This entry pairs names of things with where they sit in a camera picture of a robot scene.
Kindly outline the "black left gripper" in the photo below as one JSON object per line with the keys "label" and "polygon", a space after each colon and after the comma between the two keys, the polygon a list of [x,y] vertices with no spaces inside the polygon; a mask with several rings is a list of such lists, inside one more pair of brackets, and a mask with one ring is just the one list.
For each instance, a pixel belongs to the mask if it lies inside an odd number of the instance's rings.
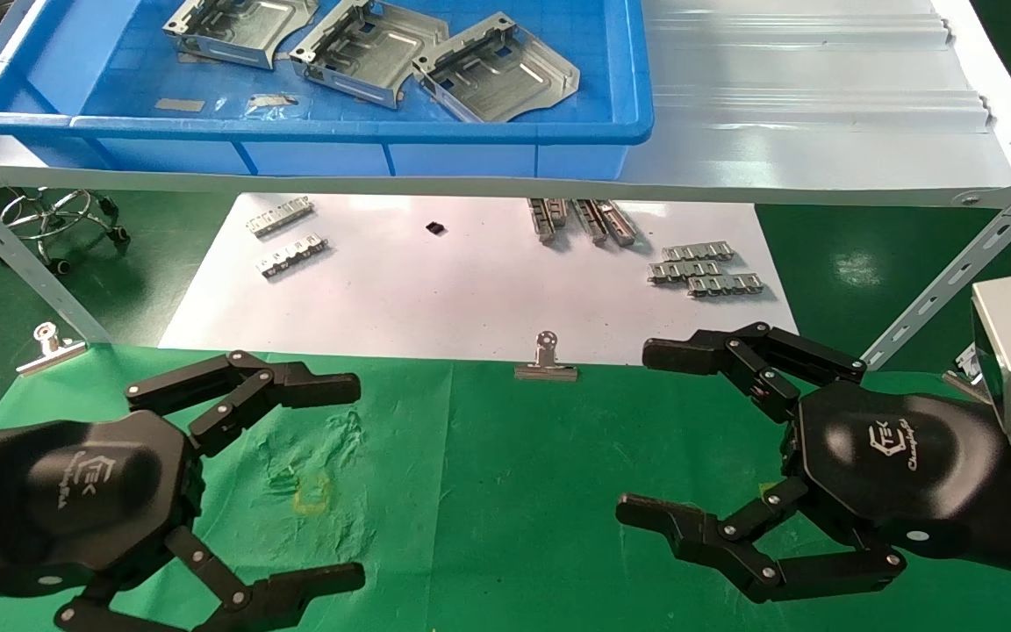
{"label": "black left gripper", "polygon": [[[118,591],[145,583],[173,556],[219,600],[194,631],[296,627],[313,600],[363,588],[364,568],[321,565],[242,584],[189,529],[205,489],[198,455],[219,455],[276,407],[360,397],[354,373],[313,375],[304,363],[235,349],[128,385],[137,412],[123,419],[0,429],[0,597],[87,585],[56,613],[61,631],[176,631],[110,608]],[[190,438],[161,417],[207,401]]]}

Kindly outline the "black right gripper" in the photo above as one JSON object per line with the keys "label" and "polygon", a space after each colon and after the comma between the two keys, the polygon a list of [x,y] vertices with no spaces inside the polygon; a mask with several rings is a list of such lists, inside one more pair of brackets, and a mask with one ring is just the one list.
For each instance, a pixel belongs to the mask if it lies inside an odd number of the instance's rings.
{"label": "black right gripper", "polygon": [[[657,532],[674,557],[721,573],[746,599],[883,591],[907,567],[892,547],[922,557],[1007,559],[1000,468],[1008,443],[991,407],[867,391],[858,385],[862,360],[763,321],[733,332],[699,329],[686,341],[646,340],[642,363],[725,376],[769,419],[790,423],[784,472],[797,478],[725,519],[635,493],[615,505],[621,524]],[[801,399],[789,376],[821,388]],[[847,549],[775,560],[756,548],[796,513]]]}

